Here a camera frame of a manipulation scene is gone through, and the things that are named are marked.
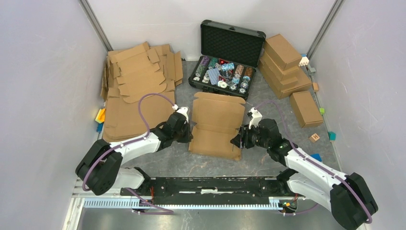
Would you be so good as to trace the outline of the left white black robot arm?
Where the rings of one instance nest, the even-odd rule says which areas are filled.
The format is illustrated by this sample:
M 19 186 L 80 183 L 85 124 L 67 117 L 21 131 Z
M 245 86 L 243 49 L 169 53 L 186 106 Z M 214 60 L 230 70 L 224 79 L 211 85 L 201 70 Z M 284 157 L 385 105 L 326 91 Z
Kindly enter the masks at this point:
M 189 143 L 192 138 L 189 109 L 183 106 L 167 121 L 138 137 L 112 143 L 103 139 L 95 141 L 75 173 L 82 180 L 82 190 L 91 191 L 96 196 L 111 188 L 122 187 L 130 187 L 138 195 L 145 195 L 150 190 L 150 181 L 139 170 L 124 168 L 123 165 L 142 155 L 168 148 L 174 141 Z

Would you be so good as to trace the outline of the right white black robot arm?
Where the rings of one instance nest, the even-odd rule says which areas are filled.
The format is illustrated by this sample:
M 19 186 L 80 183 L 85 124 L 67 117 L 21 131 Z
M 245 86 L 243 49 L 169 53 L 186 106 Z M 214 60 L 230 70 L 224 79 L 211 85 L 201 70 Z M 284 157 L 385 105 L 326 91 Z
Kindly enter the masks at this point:
M 347 230 L 355 230 L 372 222 L 378 205 L 364 178 L 337 171 L 305 153 L 283 138 L 273 119 L 262 119 L 257 126 L 243 125 L 230 140 L 241 149 L 264 148 L 276 162 L 287 167 L 279 174 L 277 191 L 288 196 L 303 195 L 331 212 L 336 222 Z

